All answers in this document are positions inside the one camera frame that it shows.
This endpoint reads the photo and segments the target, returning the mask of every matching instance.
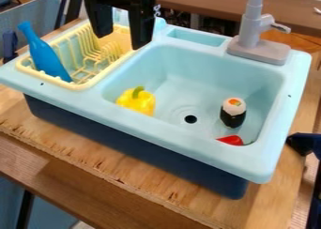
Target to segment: sushi roll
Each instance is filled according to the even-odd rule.
[[[240,127],[246,116],[246,104],[243,99],[226,99],[221,107],[220,119],[228,128]]]

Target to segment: gray faucet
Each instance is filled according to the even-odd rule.
[[[239,36],[230,42],[227,52],[252,60],[266,62],[274,65],[283,65],[290,53],[291,48],[287,45],[260,39],[261,33],[269,29],[278,29],[284,33],[290,33],[287,26],[275,23],[272,15],[262,13],[263,0],[249,0]]]

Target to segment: yellow dish rack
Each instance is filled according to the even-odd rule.
[[[73,82],[68,83],[37,70],[30,55],[20,59],[16,69],[72,90],[94,85],[134,52],[130,29],[118,24],[114,25],[112,34],[97,38],[90,23],[86,23],[49,44]]]

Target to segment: blue toy bottle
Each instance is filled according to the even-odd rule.
[[[29,43],[31,56],[38,70],[45,71],[48,75],[59,76],[66,82],[72,82],[71,77],[61,64],[54,50],[33,31],[30,22],[23,22],[18,28],[24,33]]]

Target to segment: sink drain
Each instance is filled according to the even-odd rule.
[[[194,124],[197,121],[197,117],[190,114],[185,117],[185,121],[189,124]]]

